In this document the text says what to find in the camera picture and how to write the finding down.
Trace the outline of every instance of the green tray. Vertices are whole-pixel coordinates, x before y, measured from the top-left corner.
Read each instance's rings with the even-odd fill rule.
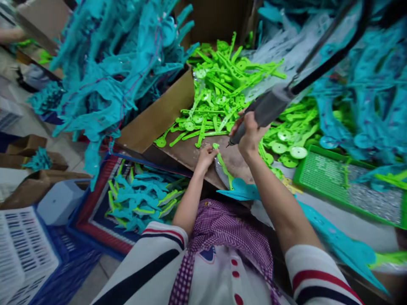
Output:
[[[347,160],[347,156],[310,145],[308,147],[308,156],[299,164],[293,182],[359,215],[407,230],[407,192],[404,192],[402,197],[400,224],[381,218],[350,203],[349,191],[343,186],[345,183],[343,165]],[[317,166],[317,163],[321,162],[325,165],[325,171]],[[357,160],[352,160],[350,164],[365,169],[376,168],[373,165]]]

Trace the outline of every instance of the blue plastic basket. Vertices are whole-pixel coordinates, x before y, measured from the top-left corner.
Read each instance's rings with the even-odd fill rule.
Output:
[[[98,263],[101,253],[69,235],[64,226],[46,227],[59,266],[30,305],[66,305]]]

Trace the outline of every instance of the left hand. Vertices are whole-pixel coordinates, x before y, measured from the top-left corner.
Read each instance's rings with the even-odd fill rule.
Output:
[[[202,148],[199,152],[195,173],[205,175],[218,152],[219,150],[213,149],[211,144],[207,144],[204,148]]]

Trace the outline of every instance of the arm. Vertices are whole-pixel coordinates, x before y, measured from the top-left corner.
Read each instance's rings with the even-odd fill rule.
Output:
[[[0,29],[0,44],[23,42],[27,36],[21,28]]]
[[[204,176],[217,153],[218,150],[213,150],[210,146],[201,149],[194,175],[175,213],[173,225],[183,228],[188,237],[191,236],[194,228]]]
[[[240,140],[239,151],[250,168],[263,206],[275,227],[283,253],[298,244],[323,249],[297,200],[270,171],[259,155],[259,142],[270,127],[259,128],[254,119],[254,112],[247,113],[244,121],[246,134]],[[236,132],[240,123],[241,120],[233,127],[231,134]]]

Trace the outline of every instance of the checkered fabric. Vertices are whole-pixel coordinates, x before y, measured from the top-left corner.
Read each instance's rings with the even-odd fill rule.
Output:
[[[273,282],[273,257],[266,237],[237,215],[250,213],[239,206],[225,205],[206,199],[199,202],[191,240],[171,291],[169,305],[188,304],[193,277],[195,255],[211,246],[228,246],[251,258],[257,270],[270,285],[272,304],[279,304],[281,293]]]

